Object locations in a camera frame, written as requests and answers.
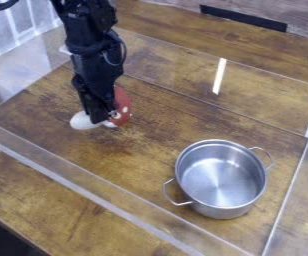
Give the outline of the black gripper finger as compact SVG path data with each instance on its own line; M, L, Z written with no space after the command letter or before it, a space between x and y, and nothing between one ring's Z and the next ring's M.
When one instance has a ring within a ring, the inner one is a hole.
M102 105L102 120L114 118L117 116L117 107L118 107L115 97L113 95L103 96L101 100L101 105Z
M93 95L89 91L89 88L81 81L74 82L74 87L77 89L81 103L83 106L85 113L90 117L90 121L93 124L97 124L102 121L102 105L101 100Z

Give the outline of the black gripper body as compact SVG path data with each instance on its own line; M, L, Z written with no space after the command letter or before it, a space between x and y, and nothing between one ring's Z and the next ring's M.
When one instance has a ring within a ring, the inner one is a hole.
M121 49L73 53L73 85L81 98L113 100L114 84L123 74L125 57Z

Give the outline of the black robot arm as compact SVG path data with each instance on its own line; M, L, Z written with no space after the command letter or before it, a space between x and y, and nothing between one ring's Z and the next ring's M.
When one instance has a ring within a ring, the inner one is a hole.
M123 75L127 48L113 30L117 9L109 0L50 0L65 26L74 67L73 86L90 122L121 121L115 81Z

